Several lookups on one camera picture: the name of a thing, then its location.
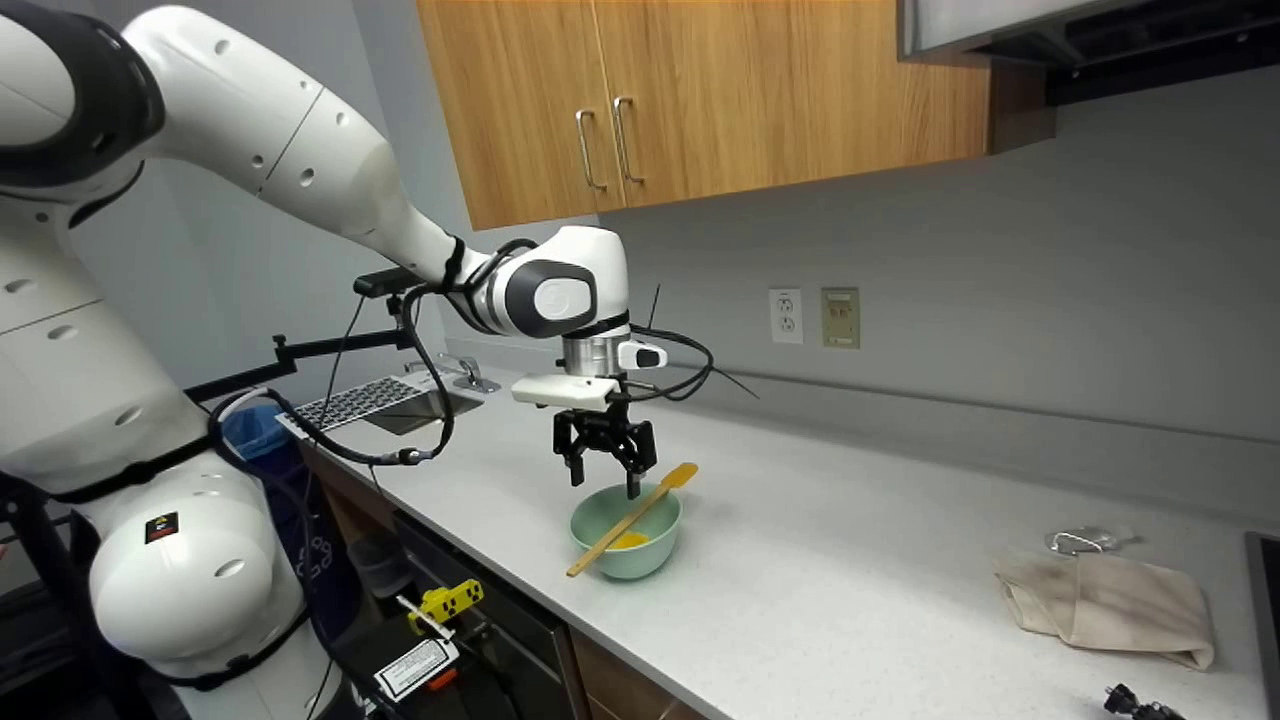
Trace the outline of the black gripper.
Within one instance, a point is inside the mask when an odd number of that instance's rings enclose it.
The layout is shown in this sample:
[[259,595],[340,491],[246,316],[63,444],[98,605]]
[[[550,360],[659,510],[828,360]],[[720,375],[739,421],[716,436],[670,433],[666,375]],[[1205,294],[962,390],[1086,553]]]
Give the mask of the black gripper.
[[550,453],[565,457],[571,487],[582,486],[580,453],[612,453],[623,464],[628,500],[638,497],[638,482],[655,464],[651,439],[638,439],[638,429],[623,413],[554,413]]

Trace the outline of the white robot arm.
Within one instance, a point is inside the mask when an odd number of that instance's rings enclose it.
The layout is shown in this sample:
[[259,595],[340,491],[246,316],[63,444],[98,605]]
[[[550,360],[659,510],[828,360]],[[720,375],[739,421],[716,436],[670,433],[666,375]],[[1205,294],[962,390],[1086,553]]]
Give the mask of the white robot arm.
[[75,229],[154,161],[393,261],[488,338],[554,340],[565,367],[514,396],[646,467],[651,436],[628,418],[638,350],[623,245],[587,225],[501,251],[465,245],[409,201],[374,125],[201,9],[106,25],[0,0],[0,474],[88,520],[93,629],[186,720],[332,720],[340,673],[267,487],[174,379],[184,358],[214,351],[230,287],[141,261],[145,294],[181,319],[154,338],[75,249]]

